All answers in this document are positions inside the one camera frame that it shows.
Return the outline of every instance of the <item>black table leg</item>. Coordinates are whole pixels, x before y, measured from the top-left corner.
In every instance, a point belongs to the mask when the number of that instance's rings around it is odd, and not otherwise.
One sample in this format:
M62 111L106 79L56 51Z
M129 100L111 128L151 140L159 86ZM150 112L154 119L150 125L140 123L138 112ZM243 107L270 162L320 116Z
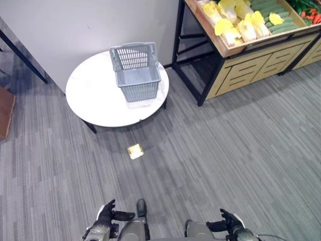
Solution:
M13 42L0 30L0 38L14 51L14 53L44 82L48 81L41 75L41 73L34 67L34 65L23 55L22 52L14 45Z
M87 121L85 121L83 119L81 119L81 120L91 129L92 132L94 132L95 134L97 133L96 128L93 124L88 123Z
M164 109L166 109L166 108L167 108L167 97L166 97L166 99L165 99L165 101L164 101L164 103L163 103L163 105L162 105L162 106L163 106L163 108L164 108Z

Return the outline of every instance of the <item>produce display shelf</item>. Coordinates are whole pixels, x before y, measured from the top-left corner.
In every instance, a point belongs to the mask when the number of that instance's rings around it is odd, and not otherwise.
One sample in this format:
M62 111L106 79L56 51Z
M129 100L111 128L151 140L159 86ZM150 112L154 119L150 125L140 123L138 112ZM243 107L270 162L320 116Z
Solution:
M298 13L286 0L277 0L277 3L289 12L293 23L299 28L279 34L271 34L268 37L242 43L236 46L228 46L222 37L216 36L209 17L204 13L199 0L180 0L176 26L176 36L172 67L196 98L201 106L206 99L216 97L236 88L243 87L260 79L274 74L284 74L293 69L293 64L298 64L309 51L313 51L313 45L321 36L321 24L307 26ZM203 34L182 34L185 8L188 7L194 19L203 30ZM206 38L185 50L180 50L180 42L183 39ZM213 51L193 56L178 61L181 54L185 54L206 43L209 43ZM193 63L196 60L211 55L215 64L208 79L203 79L205 87L200 91L189 79L181 68L182 64Z

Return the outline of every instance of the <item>gray shopping basket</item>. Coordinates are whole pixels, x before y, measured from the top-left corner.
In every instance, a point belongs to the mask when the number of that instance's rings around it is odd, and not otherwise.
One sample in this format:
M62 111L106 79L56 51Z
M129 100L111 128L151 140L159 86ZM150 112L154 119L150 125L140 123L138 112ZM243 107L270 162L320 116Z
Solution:
M117 86L128 102L156 98L161 76L155 43L125 44L109 52Z

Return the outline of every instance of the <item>gray carpet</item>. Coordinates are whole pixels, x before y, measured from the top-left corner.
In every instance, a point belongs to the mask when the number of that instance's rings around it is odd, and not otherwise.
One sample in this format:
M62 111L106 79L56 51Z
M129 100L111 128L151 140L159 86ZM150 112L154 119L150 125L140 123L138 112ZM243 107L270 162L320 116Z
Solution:
M0 241L80 240L101 204L134 211L141 197L153 238L221 220L222 207L256 233L321 240L320 62L203 107L169 69L166 110L94 135L54 83L0 55L0 83L17 95L0 141ZM145 154L132 161L136 143Z

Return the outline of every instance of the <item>round white table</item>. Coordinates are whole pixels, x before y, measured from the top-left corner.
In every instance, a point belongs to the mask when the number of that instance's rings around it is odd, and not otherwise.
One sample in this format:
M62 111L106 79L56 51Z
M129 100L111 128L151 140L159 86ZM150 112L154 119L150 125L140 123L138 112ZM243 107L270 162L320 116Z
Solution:
M169 78L161 64L158 69L161 81L157 97L127 102L116 84L109 51L96 54L78 65L70 75L66 86L67 103L93 132L96 132L93 125L113 128L138 123L162 105L166 107Z

